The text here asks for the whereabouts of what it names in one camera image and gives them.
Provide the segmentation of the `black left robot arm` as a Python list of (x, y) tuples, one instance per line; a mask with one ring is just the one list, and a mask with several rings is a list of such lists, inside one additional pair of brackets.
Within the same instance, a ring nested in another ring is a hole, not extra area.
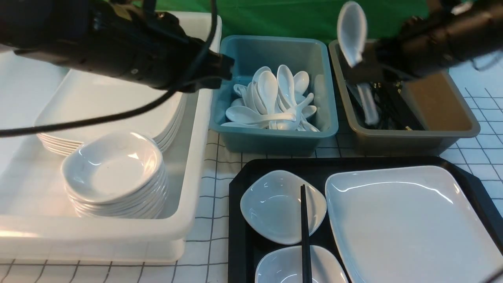
[(168, 90), (206, 41), (155, 0), (2, 0), (1, 45), (16, 55)]

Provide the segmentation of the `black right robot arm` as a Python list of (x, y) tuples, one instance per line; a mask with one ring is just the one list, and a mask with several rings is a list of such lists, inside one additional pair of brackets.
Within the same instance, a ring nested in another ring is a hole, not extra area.
[(406, 20), (393, 37), (367, 43), (363, 61), (345, 75), (352, 84), (406, 82), (502, 50), (503, 2), (476, 0), (461, 13), (459, 0), (429, 0), (429, 16)]

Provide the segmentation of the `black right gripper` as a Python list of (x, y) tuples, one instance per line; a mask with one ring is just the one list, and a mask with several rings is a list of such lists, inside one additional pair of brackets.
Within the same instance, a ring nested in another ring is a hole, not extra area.
[(412, 17), (394, 37), (367, 43), (350, 67), (352, 84), (420, 79), (456, 64), (447, 26), (453, 16)]

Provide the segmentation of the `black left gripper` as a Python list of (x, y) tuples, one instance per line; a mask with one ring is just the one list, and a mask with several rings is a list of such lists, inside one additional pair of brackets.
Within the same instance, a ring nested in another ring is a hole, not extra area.
[(234, 59), (210, 50), (212, 39), (189, 36), (168, 12), (131, 12), (139, 35), (130, 81), (159, 90), (218, 89), (232, 78)]

